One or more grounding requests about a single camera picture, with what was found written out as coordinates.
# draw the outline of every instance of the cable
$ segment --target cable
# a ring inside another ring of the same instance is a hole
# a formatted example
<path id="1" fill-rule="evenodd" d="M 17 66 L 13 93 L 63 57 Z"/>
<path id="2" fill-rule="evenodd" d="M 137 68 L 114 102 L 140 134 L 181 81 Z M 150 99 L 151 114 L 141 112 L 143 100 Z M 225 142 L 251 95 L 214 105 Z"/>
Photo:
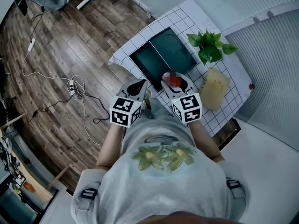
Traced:
<path id="1" fill-rule="evenodd" d="M 92 96 L 92 95 L 88 94 L 86 91 L 84 92 L 84 94 L 85 94 L 86 96 L 89 96 L 89 97 L 92 97 L 92 98 L 94 98 L 94 99 L 99 100 L 99 102 L 100 102 L 100 104 L 101 104 L 101 107 L 103 108 L 103 110 L 104 110 L 104 111 L 107 113 L 107 115 L 108 115 L 108 118 L 106 118 L 106 119 L 100 119 L 100 118 L 95 118 L 95 119 L 93 119 L 93 122 L 94 122 L 95 124 L 98 124 L 98 123 L 100 123 L 101 121 L 105 121 L 105 120 L 110 119 L 110 114 L 109 114 L 109 112 L 105 109 L 105 107 L 104 107 L 102 101 L 101 101 L 99 98 L 97 98 L 97 97 L 95 97 L 95 96 Z"/>
<path id="2" fill-rule="evenodd" d="M 79 75 L 74 75 L 71 79 L 68 79 L 68 78 L 52 78 L 52 77 L 47 77 L 47 76 L 41 74 L 41 73 L 38 72 L 38 71 L 35 71 L 35 72 L 30 73 L 30 74 L 28 74 L 28 75 L 25 75 L 23 66 L 24 66 L 24 63 L 25 63 L 25 60 L 26 60 L 28 54 L 29 54 L 29 52 L 26 54 L 26 56 L 25 56 L 25 58 L 24 58 L 24 60 L 23 60 L 23 63 L 22 63 L 22 73 L 23 73 L 24 76 L 29 77 L 29 76 L 31 76 L 31 75 L 33 75 L 33 74 L 39 74 L 39 75 L 41 75 L 42 77 L 45 77 L 45 78 L 48 78 L 48 79 L 52 79 L 52 80 L 67 80 L 67 81 L 68 81 L 68 83 L 67 83 L 67 90 L 68 90 L 69 94 L 71 94 L 71 90 L 69 90 L 68 85 L 69 85 L 69 83 L 70 83 L 71 81 L 74 82 L 74 86 L 75 86 L 74 89 L 77 90 L 77 92 L 78 92 L 78 94 L 79 94 L 79 96 L 77 95 L 77 99 L 81 99 L 81 100 L 82 100 L 82 104 L 83 104 L 83 108 L 84 108 L 84 117 L 83 117 L 83 126 L 84 126 L 84 129 L 85 129 L 85 131 L 86 131 L 86 133 L 87 133 L 89 139 L 90 139 L 94 144 L 97 144 L 97 145 L 102 146 L 102 144 L 98 144 L 97 142 L 95 142 L 95 141 L 90 137 L 89 132 L 88 132 L 88 130 L 86 129 L 86 126 L 85 126 L 85 114 L 86 114 L 86 109 L 85 109 L 85 104 L 84 104 L 84 95 L 87 95 L 87 94 L 86 94 L 86 91 L 85 91 L 85 83 L 84 83 L 84 79 L 83 79 L 81 76 L 79 76 Z M 82 79 L 82 85 L 81 85 L 78 81 L 74 80 L 75 77 L 80 77 L 80 78 Z M 79 85 L 83 91 L 78 90 L 77 85 Z M 99 98 L 96 98 L 96 97 L 93 97 L 93 98 L 94 98 L 94 99 L 98 99 L 99 102 L 100 102 L 101 104 L 99 104 L 96 100 L 95 100 L 95 102 L 96 102 L 99 106 L 101 106 L 101 107 L 106 111 L 107 114 L 109 114 L 109 112 L 104 108 L 104 105 L 103 105 L 102 101 L 101 101 Z M 102 120 L 108 120 L 109 118 L 107 118 L 107 119 L 94 119 L 94 123 L 95 123 L 95 124 L 98 124 L 98 123 L 101 122 Z"/>
<path id="3" fill-rule="evenodd" d="M 33 120 L 33 118 L 37 115 L 37 112 L 38 112 L 38 111 L 39 111 L 39 112 L 47 112 L 51 107 L 54 107 L 54 106 L 57 105 L 58 103 L 66 103 L 66 102 L 70 101 L 71 98 L 72 98 L 72 96 L 71 96 L 69 99 L 67 99 L 67 100 L 64 100 L 64 101 L 57 101 L 55 104 L 48 106 L 48 107 L 47 107 L 46 109 L 44 109 L 44 110 L 40 110 L 40 109 L 35 110 L 35 111 L 33 112 L 33 114 L 32 114 L 32 118 L 31 118 L 29 121 L 27 121 L 25 124 L 23 124 L 22 127 L 24 127 L 26 124 L 28 124 L 29 122 L 31 122 L 31 120 Z"/>
<path id="4" fill-rule="evenodd" d="M 37 2 L 33 1 L 33 0 L 30 0 L 32 2 L 34 2 L 35 4 L 37 4 L 38 6 L 42 7 L 41 5 L 39 5 Z"/>
<path id="5" fill-rule="evenodd" d="M 41 10 L 42 10 L 42 13 L 41 13 L 41 14 L 36 15 L 35 17 L 33 17 L 33 18 L 30 20 L 30 22 L 33 23 L 34 20 L 35 20 L 38 16 L 41 16 L 40 19 L 37 21 L 36 26 L 34 27 L 32 33 L 31 33 L 31 35 L 30 35 L 30 38 L 29 38 L 29 41 L 30 41 L 30 42 L 32 42 L 31 37 L 32 37 L 34 31 L 36 30 L 37 25 L 39 24 L 39 22 L 41 21 L 41 19 L 42 19 L 42 17 L 43 17 L 43 13 L 44 13 L 44 11 L 45 11 L 44 7 L 41 7 Z"/>

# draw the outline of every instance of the buckle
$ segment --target buckle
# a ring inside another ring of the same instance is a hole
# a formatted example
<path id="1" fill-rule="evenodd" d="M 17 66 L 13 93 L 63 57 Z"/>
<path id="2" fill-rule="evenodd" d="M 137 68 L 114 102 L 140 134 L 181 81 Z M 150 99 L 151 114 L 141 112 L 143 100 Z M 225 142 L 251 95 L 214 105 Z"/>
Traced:
<path id="1" fill-rule="evenodd" d="M 240 187 L 241 187 L 241 184 L 240 184 L 239 181 L 237 181 L 237 180 L 232 180 L 232 179 L 228 179 L 228 180 L 226 181 L 226 185 L 228 186 L 228 188 L 229 188 L 230 190 L 232 190 L 232 189 L 236 189 L 236 188 L 240 188 Z"/>
<path id="2" fill-rule="evenodd" d="M 97 193 L 98 191 L 96 189 L 85 189 L 81 192 L 81 197 L 85 199 L 94 200 Z"/>

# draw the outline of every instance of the green flower print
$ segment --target green flower print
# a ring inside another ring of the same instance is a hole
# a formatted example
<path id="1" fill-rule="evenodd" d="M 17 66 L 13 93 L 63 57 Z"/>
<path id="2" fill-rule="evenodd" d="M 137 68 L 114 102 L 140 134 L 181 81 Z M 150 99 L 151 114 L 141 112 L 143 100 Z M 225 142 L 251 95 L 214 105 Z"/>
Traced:
<path id="1" fill-rule="evenodd" d="M 139 170 L 145 170 L 150 165 L 153 167 L 164 170 L 161 160 L 166 155 L 166 152 L 163 152 L 161 146 L 142 146 L 139 147 L 139 152 L 133 153 L 131 158 L 134 160 L 139 160 L 138 168 Z"/>
<path id="2" fill-rule="evenodd" d="M 194 159 L 191 155 L 195 155 L 196 151 L 184 146 L 181 143 L 178 143 L 177 146 L 166 146 L 166 149 L 170 151 L 170 154 L 164 158 L 165 161 L 169 162 L 167 165 L 168 172 L 176 170 L 183 161 L 187 165 L 190 165 L 194 162 Z"/>

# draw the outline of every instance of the white cube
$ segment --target white cube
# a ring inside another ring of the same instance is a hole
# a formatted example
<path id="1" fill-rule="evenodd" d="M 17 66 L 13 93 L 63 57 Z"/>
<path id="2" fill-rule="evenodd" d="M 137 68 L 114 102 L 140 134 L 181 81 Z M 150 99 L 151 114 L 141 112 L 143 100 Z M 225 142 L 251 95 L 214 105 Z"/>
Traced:
<path id="1" fill-rule="evenodd" d="M 184 124 L 201 119 L 202 104 L 198 93 L 171 100 L 174 114 Z"/>
<path id="2" fill-rule="evenodd" d="M 140 117 L 142 102 L 129 98 L 113 96 L 110 105 L 110 122 L 124 127 L 131 127 Z"/>

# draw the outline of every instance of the green plant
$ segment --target green plant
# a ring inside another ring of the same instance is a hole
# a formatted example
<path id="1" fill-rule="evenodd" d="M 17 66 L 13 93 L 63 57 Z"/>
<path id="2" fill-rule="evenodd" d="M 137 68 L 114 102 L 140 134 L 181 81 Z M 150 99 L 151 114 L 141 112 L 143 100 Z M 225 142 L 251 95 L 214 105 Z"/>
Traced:
<path id="1" fill-rule="evenodd" d="M 206 30 L 203 35 L 200 32 L 198 32 L 198 35 L 186 35 L 188 36 L 189 42 L 192 46 L 199 47 L 198 56 L 204 65 L 206 65 L 208 61 L 212 63 L 221 60 L 222 52 L 226 55 L 230 55 L 234 51 L 238 50 L 237 47 L 219 41 L 221 33 L 209 33 Z"/>

